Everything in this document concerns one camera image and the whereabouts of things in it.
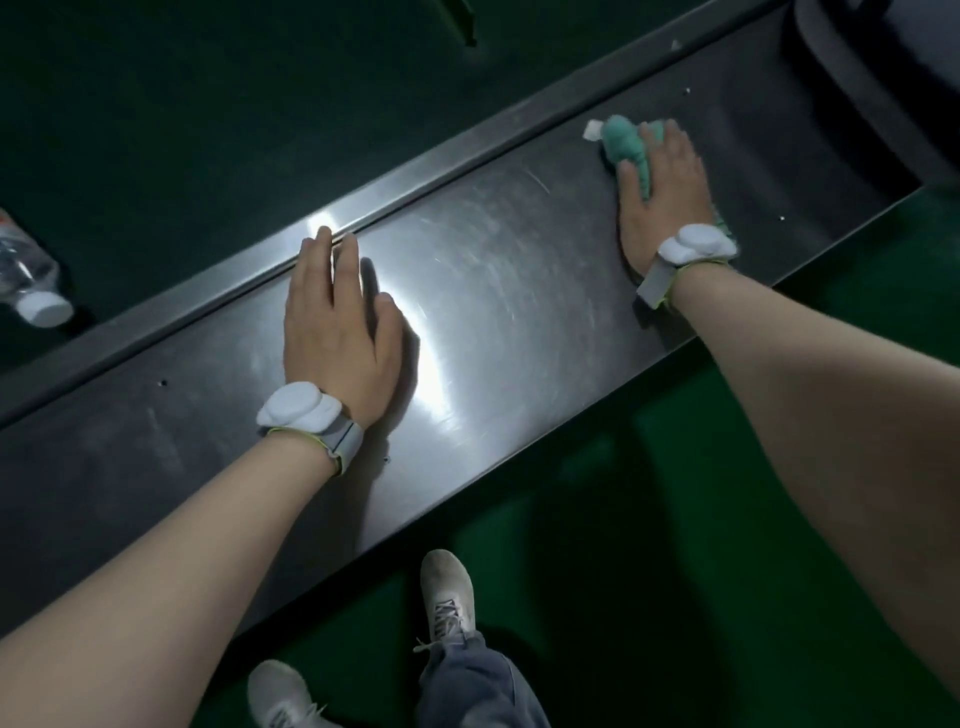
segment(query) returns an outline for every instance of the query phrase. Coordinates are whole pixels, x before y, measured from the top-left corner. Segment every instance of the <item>plastic bottle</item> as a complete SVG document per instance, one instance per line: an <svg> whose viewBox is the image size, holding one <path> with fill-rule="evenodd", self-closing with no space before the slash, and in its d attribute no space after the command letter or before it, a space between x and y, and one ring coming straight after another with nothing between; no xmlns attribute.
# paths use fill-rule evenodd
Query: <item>plastic bottle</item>
<svg viewBox="0 0 960 728"><path fill-rule="evenodd" d="M57 292L60 266L0 209L0 302L40 328L58 327L73 316L73 305Z"/></svg>

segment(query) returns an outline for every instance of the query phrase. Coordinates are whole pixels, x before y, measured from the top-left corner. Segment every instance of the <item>hand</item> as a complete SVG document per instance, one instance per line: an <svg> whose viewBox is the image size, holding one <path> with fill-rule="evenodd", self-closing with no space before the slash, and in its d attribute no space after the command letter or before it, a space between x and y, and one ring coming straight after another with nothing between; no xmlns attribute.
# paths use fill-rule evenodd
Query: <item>hand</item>
<svg viewBox="0 0 960 728"><path fill-rule="evenodd" d="M650 201L644 203L640 196L639 176L631 162L617 165L616 178L620 245L631 267L646 276L660 243L684 225L712 225L713 208L704 163L677 122L670 119L665 124L662 144L647 124L640 124L639 131L650 162Z"/></svg>
<svg viewBox="0 0 960 728"><path fill-rule="evenodd" d="M367 429L387 409L400 374L403 315L386 293L373 300L376 335L367 333L357 239L347 235L331 283L330 228L305 238L290 278L283 322L287 381L311 381Z"/></svg>

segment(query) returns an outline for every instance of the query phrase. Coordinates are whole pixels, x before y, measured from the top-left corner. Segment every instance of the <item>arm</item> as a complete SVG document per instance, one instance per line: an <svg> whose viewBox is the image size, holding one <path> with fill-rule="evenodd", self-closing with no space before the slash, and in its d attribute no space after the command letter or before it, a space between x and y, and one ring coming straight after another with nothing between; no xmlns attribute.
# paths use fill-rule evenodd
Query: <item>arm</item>
<svg viewBox="0 0 960 728"><path fill-rule="evenodd" d="M356 240L330 283L330 231L291 279L284 366L366 428L396 386L402 319L367 334ZM0 642L0 724L185 726L300 510L334 475L326 451L268 435L170 516Z"/></svg>
<svg viewBox="0 0 960 728"><path fill-rule="evenodd" d="M641 272L664 237L709 215L706 174L686 135L672 124L662 145L644 136L650 204L634 196L636 173L619 173L623 245ZM787 492L960 695L960 370L721 265L681 271L670 300L716 359Z"/></svg>

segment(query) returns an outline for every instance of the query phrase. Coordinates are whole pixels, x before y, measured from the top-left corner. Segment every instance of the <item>shoe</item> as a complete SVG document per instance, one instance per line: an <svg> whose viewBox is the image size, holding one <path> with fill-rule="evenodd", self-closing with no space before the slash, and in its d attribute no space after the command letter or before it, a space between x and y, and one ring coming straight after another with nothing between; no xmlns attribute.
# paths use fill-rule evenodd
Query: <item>shoe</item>
<svg viewBox="0 0 960 728"><path fill-rule="evenodd" d="M321 717L300 673L278 660L262 662L250 673L247 702L260 728L340 728Z"/></svg>
<svg viewBox="0 0 960 728"><path fill-rule="evenodd" d="M420 589L431 642L476 631L473 584L460 559L442 548L430 551L420 564Z"/></svg>

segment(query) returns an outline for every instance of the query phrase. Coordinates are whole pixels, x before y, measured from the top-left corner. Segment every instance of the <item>jeans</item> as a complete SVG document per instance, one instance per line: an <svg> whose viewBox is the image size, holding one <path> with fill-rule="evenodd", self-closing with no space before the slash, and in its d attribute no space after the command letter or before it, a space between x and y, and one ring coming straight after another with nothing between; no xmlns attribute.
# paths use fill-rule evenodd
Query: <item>jeans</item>
<svg viewBox="0 0 960 728"><path fill-rule="evenodd" d="M479 632L429 645L418 728L550 728L530 685Z"/></svg>

